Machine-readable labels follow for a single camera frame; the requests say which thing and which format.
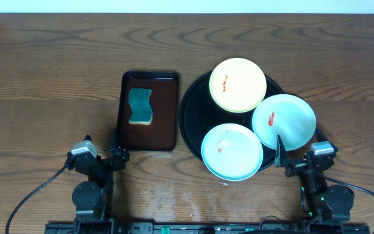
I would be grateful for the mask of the green yellow sponge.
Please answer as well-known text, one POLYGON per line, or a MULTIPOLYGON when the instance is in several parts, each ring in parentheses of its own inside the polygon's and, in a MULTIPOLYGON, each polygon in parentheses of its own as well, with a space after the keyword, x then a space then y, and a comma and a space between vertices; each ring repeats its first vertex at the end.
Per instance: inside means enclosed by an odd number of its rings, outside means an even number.
POLYGON ((129 123, 132 125, 150 125, 153 119, 153 110, 149 98, 152 90, 146 88, 131 88, 129 91, 129 105, 132 111, 129 123))

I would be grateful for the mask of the yellow plate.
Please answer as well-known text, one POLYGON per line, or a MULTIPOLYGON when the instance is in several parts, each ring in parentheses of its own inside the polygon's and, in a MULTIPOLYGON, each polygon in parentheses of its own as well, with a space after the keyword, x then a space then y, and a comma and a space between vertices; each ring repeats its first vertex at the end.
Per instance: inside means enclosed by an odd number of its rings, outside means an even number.
POLYGON ((209 91, 222 109, 242 113, 254 109, 266 95, 264 72, 246 58, 229 58, 219 63, 210 75, 209 91))

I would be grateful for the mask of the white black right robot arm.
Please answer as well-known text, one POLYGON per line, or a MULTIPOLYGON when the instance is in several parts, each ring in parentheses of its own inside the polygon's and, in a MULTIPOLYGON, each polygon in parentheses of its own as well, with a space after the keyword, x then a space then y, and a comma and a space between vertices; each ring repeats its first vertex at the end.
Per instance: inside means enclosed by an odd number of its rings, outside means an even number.
POLYGON ((319 130, 315 130, 317 141, 302 159, 291 159, 280 136, 274 165, 285 168, 285 176, 297 176, 301 184, 301 207, 310 215, 301 222, 301 231, 314 233, 338 231, 343 233, 343 223, 350 220, 354 204, 354 192, 344 186, 328 186, 323 172, 334 165, 338 148, 319 130))

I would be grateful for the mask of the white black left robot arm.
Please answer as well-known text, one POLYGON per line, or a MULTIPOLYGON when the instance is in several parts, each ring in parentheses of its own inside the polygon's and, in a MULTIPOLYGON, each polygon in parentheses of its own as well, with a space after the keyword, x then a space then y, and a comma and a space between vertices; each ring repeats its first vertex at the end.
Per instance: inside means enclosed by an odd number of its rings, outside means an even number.
POLYGON ((113 216, 114 172, 125 169, 129 152, 121 145, 118 130, 112 131, 108 152, 110 157, 101 158, 91 136, 76 143, 68 152, 65 165, 88 177, 78 184, 72 193, 76 207, 73 221, 75 233, 127 232, 127 225, 113 216))

